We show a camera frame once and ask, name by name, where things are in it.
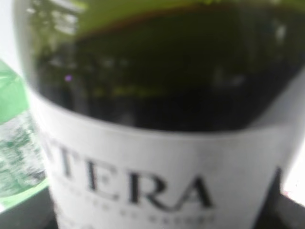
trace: white background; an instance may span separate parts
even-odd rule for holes
[[[12,6],[13,0],[0,0],[0,59],[22,75],[14,36]],[[284,190],[290,198],[305,206],[305,147],[296,157]]]

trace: white label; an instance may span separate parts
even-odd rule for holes
[[[61,229],[250,229],[283,154],[282,126],[149,131],[30,99]]]

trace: dark green glass bottle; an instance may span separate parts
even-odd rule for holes
[[[301,0],[16,3],[61,229],[254,226],[304,136]]]

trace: black lettering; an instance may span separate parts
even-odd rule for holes
[[[193,191],[196,191],[198,198],[190,198],[190,195]],[[199,201],[203,208],[213,207],[208,191],[200,177],[196,177],[194,181],[192,181],[192,183],[187,187],[174,209],[181,210],[184,203],[187,201]]]
[[[89,188],[91,191],[96,192],[103,198],[118,200],[117,194],[110,194],[100,190],[101,183],[104,188],[110,185],[111,177],[116,175],[116,169],[114,166],[105,162],[87,161],[88,173],[89,173]]]
[[[141,192],[140,180],[142,177],[149,178],[154,181],[155,189],[150,193]],[[171,209],[157,200],[157,196],[166,190],[166,183],[162,181],[159,177],[152,174],[138,174],[130,173],[130,202],[133,204],[140,204],[140,199],[142,197],[147,198],[155,207],[164,211],[171,211]]]

